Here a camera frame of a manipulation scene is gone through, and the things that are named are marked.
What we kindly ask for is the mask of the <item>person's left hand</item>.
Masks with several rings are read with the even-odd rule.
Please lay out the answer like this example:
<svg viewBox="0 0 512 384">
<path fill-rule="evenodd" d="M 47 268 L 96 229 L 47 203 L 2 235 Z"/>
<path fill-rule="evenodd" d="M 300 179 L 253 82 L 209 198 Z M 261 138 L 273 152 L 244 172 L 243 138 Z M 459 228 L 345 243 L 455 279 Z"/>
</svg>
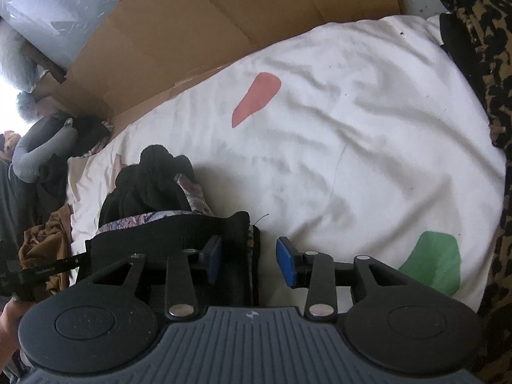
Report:
<svg viewBox="0 0 512 384">
<path fill-rule="evenodd" d="M 7 366 L 13 354 L 20 349 L 17 332 L 19 323 L 23 316 L 35 305 L 34 302 L 24 302 L 11 298 L 4 306 L 0 317 L 1 369 Z"/>
</svg>

